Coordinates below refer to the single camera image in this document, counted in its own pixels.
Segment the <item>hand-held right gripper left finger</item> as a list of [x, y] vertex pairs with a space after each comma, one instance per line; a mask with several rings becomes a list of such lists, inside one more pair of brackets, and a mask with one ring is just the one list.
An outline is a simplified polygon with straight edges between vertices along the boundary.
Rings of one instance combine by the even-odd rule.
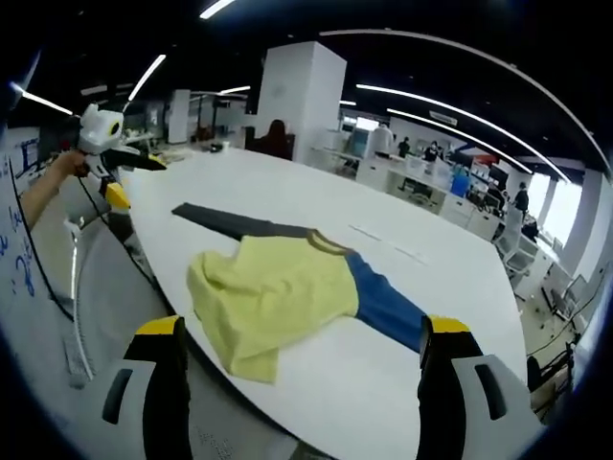
[[191, 459], [190, 387], [184, 318], [141, 326], [128, 344], [102, 404], [103, 422], [143, 459]]

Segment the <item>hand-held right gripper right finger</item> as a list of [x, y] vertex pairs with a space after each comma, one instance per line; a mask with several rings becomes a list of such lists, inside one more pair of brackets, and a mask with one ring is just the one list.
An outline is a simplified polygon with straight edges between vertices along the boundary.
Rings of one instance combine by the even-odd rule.
[[523, 380], [457, 319], [424, 316], [419, 459], [518, 459], [544, 429]]

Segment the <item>person's left hand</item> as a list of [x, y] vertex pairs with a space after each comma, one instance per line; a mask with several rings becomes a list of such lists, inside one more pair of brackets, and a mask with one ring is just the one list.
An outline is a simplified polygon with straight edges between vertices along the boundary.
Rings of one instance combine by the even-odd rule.
[[74, 176], [84, 178], [89, 174], [85, 155], [79, 150], [70, 150], [62, 153], [54, 162], [54, 166], [62, 177]]

